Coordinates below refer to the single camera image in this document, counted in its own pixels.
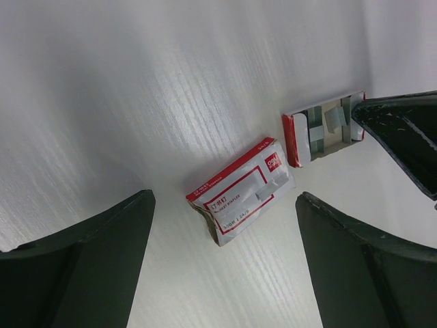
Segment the open box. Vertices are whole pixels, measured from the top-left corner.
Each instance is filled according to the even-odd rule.
[[[283,114],[288,163],[304,167],[362,141],[364,130],[352,120],[351,113],[364,98],[364,92],[358,92]]]

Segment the black plastic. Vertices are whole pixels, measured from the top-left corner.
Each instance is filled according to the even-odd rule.
[[[349,217],[309,193],[296,202],[324,328],[437,327],[437,250]]]
[[[113,208],[0,253],[0,327],[125,328],[155,199],[140,191]]]
[[[365,100],[353,109],[352,119],[437,200],[437,92]]]

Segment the red square logo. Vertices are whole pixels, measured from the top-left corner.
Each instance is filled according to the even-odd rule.
[[[278,156],[277,152],[274,152],[269,157],[265,159],[268,170],[270,172],[273,172],[276,168],[280,167],[282,165],[281,160]]]

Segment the small box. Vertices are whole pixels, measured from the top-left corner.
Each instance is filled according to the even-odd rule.
[[[186,199],[223,246],[294,187],[281,144],[267,137]]]
[[[282,115],[288,163],[304,167],[364,138],[364,129],[351,118],[364,92],[327,100]]]

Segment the table surface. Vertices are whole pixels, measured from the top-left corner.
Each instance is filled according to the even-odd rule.
[[[0,249],[150,188],[130,328],[321,327],[300,193],[437,247],[434,204],[375,140],[293,169],[297,189],[222,248],[184,196],[264,135],[283,141],[281,111],[428,90],[416,34],[435,30],[434,2],[361,2],[2,1]]]

